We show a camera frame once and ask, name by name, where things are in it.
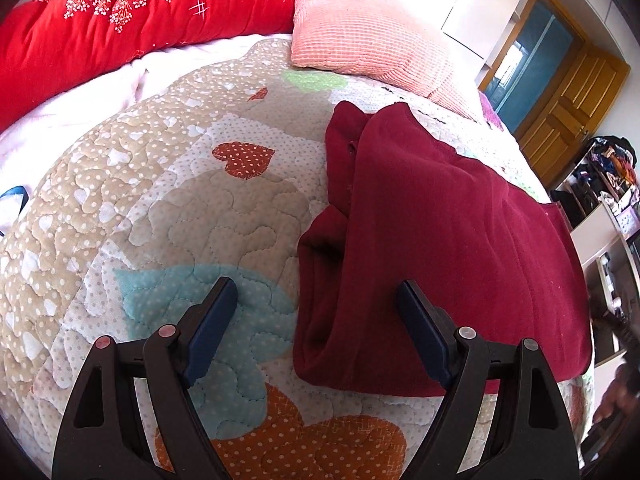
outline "blue fabric patch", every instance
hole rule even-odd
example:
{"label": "blue fabric patch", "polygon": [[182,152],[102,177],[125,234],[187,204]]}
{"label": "blue fabric patch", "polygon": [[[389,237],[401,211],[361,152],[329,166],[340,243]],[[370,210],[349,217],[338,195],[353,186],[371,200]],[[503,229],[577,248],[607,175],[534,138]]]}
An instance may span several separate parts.
{"label": "blue fabric patch", "polygon": [[176,266],[164,270],[116,270],[132,339],[176,323],[200,303],[220,276],[238,286],[238,307],[207,375],[189,393],[209,438],[235,438],[255,429],[267,414],[267,392],[258,364],[279,357],[293,341],[295,306],[257,272],[233,266]]}

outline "wooden door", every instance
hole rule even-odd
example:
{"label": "wooden door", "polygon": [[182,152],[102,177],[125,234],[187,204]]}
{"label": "wooden door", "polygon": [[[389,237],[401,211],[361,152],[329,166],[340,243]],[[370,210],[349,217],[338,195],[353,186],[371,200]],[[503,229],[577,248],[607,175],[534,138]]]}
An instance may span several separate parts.
{"label": "wooden door", "polygon": [[545,188],[561,178],[615,101],[629,65],[585,44],[540,116],[518,141]]}

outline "red garment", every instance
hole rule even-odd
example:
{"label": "red garment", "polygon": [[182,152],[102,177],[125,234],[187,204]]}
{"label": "red garment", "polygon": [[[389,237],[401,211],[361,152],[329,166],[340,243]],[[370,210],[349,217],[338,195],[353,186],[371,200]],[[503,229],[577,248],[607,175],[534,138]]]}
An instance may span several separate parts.
{"label": "red garment", "polygon": [[457,325],[487,340],[535,338],[556,380],[587,369],[586,285],[557,205],[539,204],[456,154],[404,103],[368,116],[341,102],[326,150],[330,205],[298,245],[300,378],[340,390],[441,395],[394,306],[396,287],[412,278]]}
{"label": "red garment", "polygon": [[294,0],[31,0],[0,23],[0,134],[148,52],[293,30]]}

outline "patchwork quilt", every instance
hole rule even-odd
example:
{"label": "patchwork quilt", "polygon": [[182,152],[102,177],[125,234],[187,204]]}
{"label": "patchwork quilt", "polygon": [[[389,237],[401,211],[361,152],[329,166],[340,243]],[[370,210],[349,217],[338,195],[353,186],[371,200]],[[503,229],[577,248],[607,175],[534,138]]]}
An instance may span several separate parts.
{"label": "patchwork quilt", "polygon": [[[440,398],[319,388],[292,368],[296,246],[326,206],[334,106],[406,101],[437,139],[548,198],[508,132],[367,78],[294,68],[289,52],[287,41],[261,41],[99,124],[0,242],[0,410],[44,471],[93,341],[149,336],[219,276],[236,281],[239,306],[190,393],[233,478],[396,480],[414,455]],[[145,381],[136,387],[155,458],[171,468]],[[593,375],[560,387],[580,440]],[[485,397],[465,468],[481,455],[494,404]]]}

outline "purple cloth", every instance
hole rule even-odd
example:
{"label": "purple cloth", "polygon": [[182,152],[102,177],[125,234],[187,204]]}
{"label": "purple cloth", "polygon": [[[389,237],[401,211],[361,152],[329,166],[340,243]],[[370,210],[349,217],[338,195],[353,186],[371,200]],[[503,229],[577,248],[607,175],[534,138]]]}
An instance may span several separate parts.
{"label": "purple cloth", "polygon": [[502,121],[498,114],[494,112],[494,108],[491,106],[489,99],[484,93],[478,90],[480,94],[480,102],[482,104],[482,115],[484,116],[484,120],[488,123],[491,123],[496,128],[500,128],[500,131],[504,131],[504,126],[502,126]]}

